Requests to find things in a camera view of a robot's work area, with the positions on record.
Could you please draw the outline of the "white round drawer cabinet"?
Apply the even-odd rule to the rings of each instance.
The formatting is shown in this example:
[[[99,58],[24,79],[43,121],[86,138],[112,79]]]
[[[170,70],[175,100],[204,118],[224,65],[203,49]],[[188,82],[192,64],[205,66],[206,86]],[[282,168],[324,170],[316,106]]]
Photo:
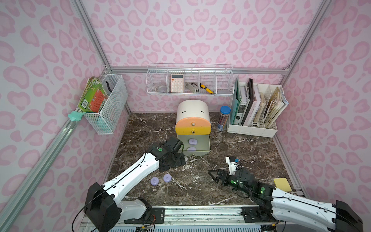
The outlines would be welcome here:
[[[186,100],[177,108],[176,122],[186,118],[202,118],[210,121],[208,105],[201,100]]]

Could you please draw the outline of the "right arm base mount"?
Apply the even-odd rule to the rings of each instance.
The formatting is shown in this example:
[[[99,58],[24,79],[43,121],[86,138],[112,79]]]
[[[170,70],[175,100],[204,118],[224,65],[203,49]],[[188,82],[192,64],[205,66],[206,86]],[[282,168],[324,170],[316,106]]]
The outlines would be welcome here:
[[[241,215],[245,223],[275,222],[272,210],[262,206],[242,207]]]

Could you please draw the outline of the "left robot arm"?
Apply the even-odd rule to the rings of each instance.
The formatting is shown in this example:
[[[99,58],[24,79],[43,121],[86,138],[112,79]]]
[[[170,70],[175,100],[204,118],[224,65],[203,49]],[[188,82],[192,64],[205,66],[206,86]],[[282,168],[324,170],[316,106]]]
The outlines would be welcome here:
[[[82,212],[97,232],[110,231],[121,220],[134,220],[152,227],[156,221],[152,206],[144,199],[123,201],[124,197],[154,171],[165,172],[184,166],[184,144],[175,137],[151,145],[127,170],[104,184],[92,184]]]

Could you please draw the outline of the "yellow drawer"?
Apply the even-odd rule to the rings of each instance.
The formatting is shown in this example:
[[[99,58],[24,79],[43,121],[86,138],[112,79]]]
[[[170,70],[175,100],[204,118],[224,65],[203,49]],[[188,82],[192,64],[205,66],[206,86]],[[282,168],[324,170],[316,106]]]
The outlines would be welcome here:
[[[211,126],[187,126],[176,127],[175,131],[178,135],[209,135],[211,133]]]

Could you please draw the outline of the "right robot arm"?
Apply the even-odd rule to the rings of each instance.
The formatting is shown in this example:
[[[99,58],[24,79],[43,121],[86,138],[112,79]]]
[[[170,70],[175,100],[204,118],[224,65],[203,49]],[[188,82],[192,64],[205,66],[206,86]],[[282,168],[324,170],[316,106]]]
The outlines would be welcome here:
[[[362,232],[363,221],[345,202],[324,203],[299,197],[258,181],[235,157],[226,157],[229,169],[209,170],[215,183],[240,191],[258,205],[253,218],[285,221],[317,232]]]

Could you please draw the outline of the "grey bottom drawer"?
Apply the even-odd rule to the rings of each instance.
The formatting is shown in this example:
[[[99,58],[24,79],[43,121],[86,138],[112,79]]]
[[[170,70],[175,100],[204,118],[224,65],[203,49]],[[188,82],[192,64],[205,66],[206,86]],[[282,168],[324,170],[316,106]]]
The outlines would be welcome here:
[[[183,153],[186,156],[203,156],[211,151],[209,135],[177,135],[177,138],[184,144]],[[189,139],[197,139],[198,143],[190,145],[188,143]],[[189,147],[195,147],[196,151],[187,151]]]

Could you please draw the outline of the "orange top drawer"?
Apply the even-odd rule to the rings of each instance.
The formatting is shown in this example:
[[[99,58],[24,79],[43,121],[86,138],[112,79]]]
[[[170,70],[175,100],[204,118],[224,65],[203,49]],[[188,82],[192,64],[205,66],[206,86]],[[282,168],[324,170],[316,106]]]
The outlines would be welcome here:
[[[185,127],[201,127],[201,128],[211,128],[211,123],[209,119],[204,119],[200,117],[188,117],[182,118],[177,121],[176,128],[185,128]]]

